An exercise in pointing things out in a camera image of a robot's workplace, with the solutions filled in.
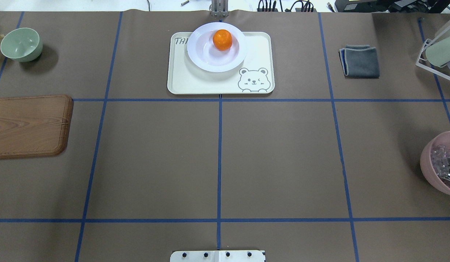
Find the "gray towel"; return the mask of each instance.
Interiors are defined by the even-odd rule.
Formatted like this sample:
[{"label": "gray towel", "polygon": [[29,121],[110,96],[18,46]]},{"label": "gray towel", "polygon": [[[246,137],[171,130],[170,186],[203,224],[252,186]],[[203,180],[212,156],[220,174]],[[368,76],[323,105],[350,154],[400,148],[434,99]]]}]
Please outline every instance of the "gray towel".
[{"label": "gray towel", "polygon": [[340,49],[345,76],[354,78],[378,78],[380,76],[377,50],[369,45],[347,45]]}]

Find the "brown wooden cutting board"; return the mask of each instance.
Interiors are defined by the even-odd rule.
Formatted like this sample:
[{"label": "brown wooden cutting board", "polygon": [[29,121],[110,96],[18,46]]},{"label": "brown wooden cutting board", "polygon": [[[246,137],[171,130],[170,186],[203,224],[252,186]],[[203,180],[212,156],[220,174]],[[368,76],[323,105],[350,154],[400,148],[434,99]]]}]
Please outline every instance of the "brown wooden cutting board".
[{"label": "brown wooden cutting board", "polygon": [[0,159],[63,152],[72,109],[66,95],[0,98]]}]

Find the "bear drawing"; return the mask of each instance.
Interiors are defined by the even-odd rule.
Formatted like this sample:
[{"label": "bear drawing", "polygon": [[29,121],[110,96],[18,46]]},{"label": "bear drawing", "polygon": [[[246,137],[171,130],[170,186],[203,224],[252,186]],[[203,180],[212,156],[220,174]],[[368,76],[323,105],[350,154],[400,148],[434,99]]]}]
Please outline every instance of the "bear drawing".
[{"label": "bear drawing", "polygon": [[259,70],[240,69],[240,81],[238,87],[242,92],[265,92],[270,88],[270,81],[267,79],[267,69]]}]

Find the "orange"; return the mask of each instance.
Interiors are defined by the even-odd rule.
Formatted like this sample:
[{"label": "orange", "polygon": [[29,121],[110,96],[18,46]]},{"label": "orange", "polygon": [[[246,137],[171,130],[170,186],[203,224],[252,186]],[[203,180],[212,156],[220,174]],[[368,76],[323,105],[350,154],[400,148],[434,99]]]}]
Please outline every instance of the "orange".
[{"label": "orange", "polygon": [[218,50],[225,51],[232,47],[233,38],[230,32],[225,29],[220,29],[215,32],[214,36],[212,37],[212,41],[214,42],[214,46]]}]

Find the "green cup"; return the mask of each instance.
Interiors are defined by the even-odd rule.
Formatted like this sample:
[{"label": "green cup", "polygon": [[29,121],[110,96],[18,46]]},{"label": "green cup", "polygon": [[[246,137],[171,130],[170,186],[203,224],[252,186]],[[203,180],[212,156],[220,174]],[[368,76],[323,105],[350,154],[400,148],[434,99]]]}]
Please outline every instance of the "green cup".
[{"label": "green cup", "polygon": [[6,57],[18,62],[29,62],[42,53],[39,34],[31,28],[18,28],[8,33],[0,44]]}]

